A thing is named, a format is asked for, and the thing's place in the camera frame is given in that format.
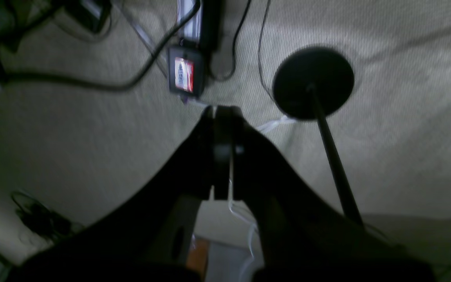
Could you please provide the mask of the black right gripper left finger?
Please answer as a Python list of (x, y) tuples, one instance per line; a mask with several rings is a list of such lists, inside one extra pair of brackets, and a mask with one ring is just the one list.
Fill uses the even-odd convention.
[(198, 282), (186, 268), (199, 207), (229, 198), (232, 108), (206, 107), (132, 198), (13, 269), (8, 282)]

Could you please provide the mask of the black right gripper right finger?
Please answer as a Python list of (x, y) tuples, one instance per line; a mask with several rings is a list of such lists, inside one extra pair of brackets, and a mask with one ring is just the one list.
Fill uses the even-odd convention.
[(251, 211), (264, 266), (253, 282), (433, 282), (431, 267), (321, 199), (281, 152), (232, 110), (233, 198)]

